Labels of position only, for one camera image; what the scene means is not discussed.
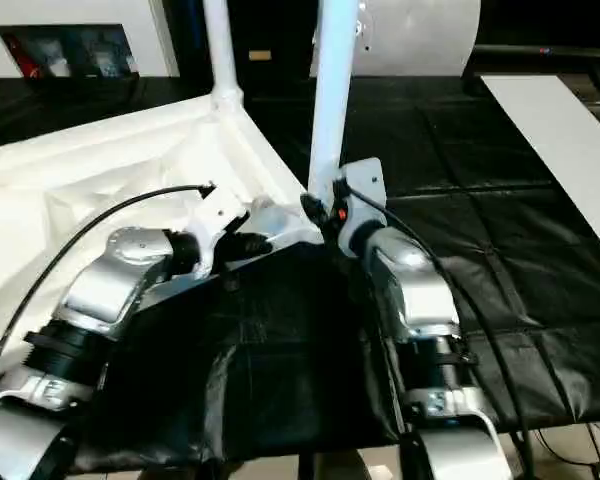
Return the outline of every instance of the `black cable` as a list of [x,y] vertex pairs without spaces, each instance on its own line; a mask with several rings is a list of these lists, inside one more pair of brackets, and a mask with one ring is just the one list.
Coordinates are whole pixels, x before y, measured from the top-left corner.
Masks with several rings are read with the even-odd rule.
[[593,434],[593,430],[591,430],[591,425],[588,423],[585,424],[587,427],[587,432],[589,432],[589,438],[591,438],[591,443],[593,443],[593,448],[596,450],[596,455],[598,456],[598,461],[600,461],[600,447],[598,445],[598,440],[596,436]]
[[553,448],[549,446],[549,442],[544,438],[542,434],[542,430],[538,430],[536,433],[536,437],[538,438],[538,442],[547,450],[554,458],[560,460],[563,463],[568,463],[569,465],[576,465],[578,467],[591,467],[590,463],[585,462],[576,462],[575,460],[569,460],[568,458],[564,458],[562,455],[558,454]]
[[465,298],[469,307],[473,310],[478,323],[480,324],[480,328],[485,334],[489,345],[491,346],[491,350],[493,351],[494,357],[496,359],[496,363],[500,369],[502,374],[502,378],[504,380],[505,386],[511,397],[511,402],[513,403],[513,408],[518,417],[518,423],[520,425],[520,432],[522,434],[522,441],[518,444],[518,442],[514,442],[514,445],[520,446],[520,456],[522,457],[522,463],[524,465],[525,476],[529,479],[535,478],[535,464],[533,462],[533,451],[531,447],[531,439],[529,437],[529,426],[527,424],[527,420],[524,415],[524,411],[522,409],[522,402],[520,401],[520,396],[518,395],[517,387],[513,381],[513,377],[511,375],[511,371],[509,370],[509,366],[504,358],[502,350],[496,341],[495,334],[493,329],[489,325],[489,322],[483,317],[480,309],[477,307],[473,299],[470,295],[468,295],[467,291],[460,285],[459,282],[454,281],[449,272],[442,266],[437,255],[431,250],[431,248],[422,240],[422,238],[406,223],[400,219],[395,213],[390,212],[387,208],[379,203],[373,201],[368,198],[366,195],[354,190],[350,186],[348,186],[349,192],[354,196],[365,202],[367,205],[375,208],[379,212],[383,213],[388,219],[390,219],[395,226],[401,230],[407,236],[412,237],[420,247],[429,255],[434,267],[443,276],[443,278],[449,283],[450,286],[454,286],[462,296]]
[[18,323],[18,320],[24,313],[25,309],[29,305],[29,302],[31,301],[33,296],[36,294],[36,292],[38,291],[38,289],[40,288],[42,283],[46,280],[46,278],[53,271],[53,269],[58,265],[60,260],[62,260],[64,258],[64,256],[69,252],[69,250],[71,250],[71,248],[73,248],[73,246],[82,237],[84,237],[90,230],[92,230],[95,226],[100,224],[103,220],[110,217],[114,213],[119,212],[120,210],[122,210],[130,205],[133,205],[134,203],[142,202],[149,198],[157,197],[160,195],[166,195],[168,193],[185,192],[185,191],[189,191],[189,190],[198,191],[203,196],[206,196],[207,194],[211,193],[211,191],[213,191],[213,189],[214,189],[213,186],[180,185],[180,186],[176,186],[176,187],[167,187],[167,188],[161,188],[158,190],[153,190],[151,192],[143,193],[142,195],[138,195],[138,196],[129,198],[123,202],[120,202],[117,205],[114,205],[113,207],[105,210],[104,212],[99,214],[97,217],[95,217],[93,220],[91,220],[89,223],[87,223],[75,235],[73,235],[73,237],[71,237],[69,239],[69,241],[60,249],[60,251],[56,254],[56,256],[53,257],[53,259],[49,262],[49,264],[42,271],[42,273],[36,278],[36,280],[33,282],[31,287],[27,291],[26,295],[21,300],[20,304],[18,305],[18,308],[16,308],[15,312],[13,313],[11,320],[9,320],[9,323],[5,327],[4,332],[2,333],[2,337],[0,338],[0,357],[2,356],[2,352],[3,352],[4,348],[6,347],[7,342],[9,341],[9,337],[11,337],[11,334],[13,333],[13,329],[15,328],[16,324]]

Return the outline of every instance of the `black table surface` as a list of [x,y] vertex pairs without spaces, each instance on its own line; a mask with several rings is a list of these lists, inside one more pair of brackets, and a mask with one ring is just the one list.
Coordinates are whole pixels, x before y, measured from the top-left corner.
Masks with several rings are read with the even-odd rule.
[[[315,85],[245,89],[306,181]],[[205,93],[179,79],[0,80],[0,145]],[[440,257],[495,401],[516,418],[464,298],[488,319],[532,427],[600,420],[600,241],[479,83],[354,79],[343,161],[381,159],[388,207]],[[138,315],[75,470],[398,441],[369,312],[322,247],[297,245]]]

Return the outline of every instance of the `white panel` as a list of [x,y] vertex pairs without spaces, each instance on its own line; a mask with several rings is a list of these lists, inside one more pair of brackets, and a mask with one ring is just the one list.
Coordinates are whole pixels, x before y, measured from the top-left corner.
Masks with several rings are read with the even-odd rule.
[[[462,75],[478,33],[480,3],[360,0],[353,74]],[[312,76],[317,58],[314,52]]]
[[[164,11],[153,0],[0,0],[0,25],[121,24],[143,76],[178,75]],[[0,40],[0,77],[21,76]]]
[[600,123],[557,77],[483,79],[600,238]]

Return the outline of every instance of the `white metal pole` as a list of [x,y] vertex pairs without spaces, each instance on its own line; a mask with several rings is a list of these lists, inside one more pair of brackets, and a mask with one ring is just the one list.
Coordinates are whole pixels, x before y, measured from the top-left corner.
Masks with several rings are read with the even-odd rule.
[[358,0],[320,2],[318,86],[313,114],[309,192],[331,208],[342,150]]
[[231,27],[226,0],[204,0],[204,18],[213,68],[212,95],[218,105],[242,101],[242,90],[236,80]]

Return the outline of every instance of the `black fabric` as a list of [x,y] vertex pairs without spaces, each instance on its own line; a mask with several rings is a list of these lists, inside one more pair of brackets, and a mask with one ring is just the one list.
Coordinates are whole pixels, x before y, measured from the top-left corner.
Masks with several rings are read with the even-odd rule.
[[[491,322],[531,426],[600,420],[600,241],[494,99],[465,87],[354,79],[344,161],[381,159],[389,208]],[[304,181],[314,85],[267,88],[246,91],[245,107]],[[179,80],[0,81],[0,144],[201,91]],[[351,277],[308,245],[237,275],[237,291],[220,279],[138,316],[76,471],[396,441],[372,315],[348,299]],[[499,428],[514,428],[475,312],[454,294],[507,415]]]

